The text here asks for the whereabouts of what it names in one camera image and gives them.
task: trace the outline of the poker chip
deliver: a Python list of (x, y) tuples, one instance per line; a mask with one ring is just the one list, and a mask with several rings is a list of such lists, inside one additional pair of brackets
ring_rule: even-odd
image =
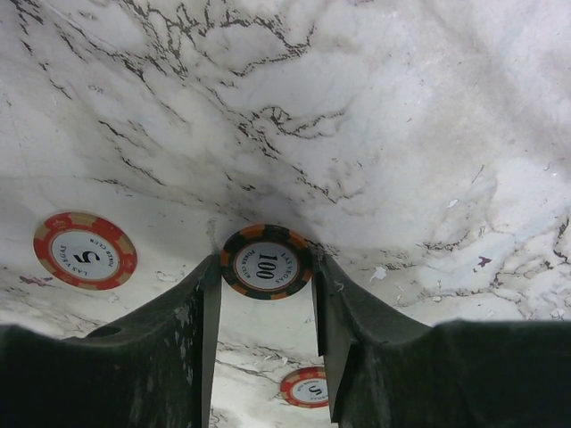
[(307, 367), (287, 375), (280, 385), (282, 398), (292, 406), (318, 408), (329, 404), (324, 367)]
[(133, 243), (113, 223), (84, 212), (48, 218), (34, 235), (37, 259), (53, 276), (88, 290), (110, 290), (135, 271)]
[(284, 299), (311, 278), (311, 251), (305, 238), (281, 226), (242, 229), (226, 241), (220, 260), (226, 282), (258, 300)]

